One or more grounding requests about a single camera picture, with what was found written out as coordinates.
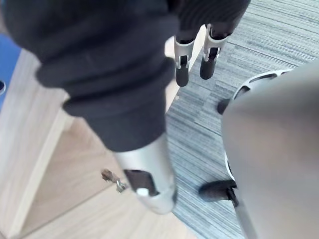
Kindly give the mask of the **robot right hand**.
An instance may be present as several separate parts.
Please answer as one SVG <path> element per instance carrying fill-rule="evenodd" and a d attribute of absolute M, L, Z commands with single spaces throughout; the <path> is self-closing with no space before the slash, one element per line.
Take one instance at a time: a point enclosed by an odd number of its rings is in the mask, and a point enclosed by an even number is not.
<path fill-rule="evenodd" d="M 172 211 L 166 94 L 188 83 L 192 48 L 206 26 L 200 75 L 209 79 L 247 0 L 3 0 L 10 37 L 40 61 L 36 77 L 61 88 L 63 109 L 83 118 L 113 152 L 136 197 Z"/>

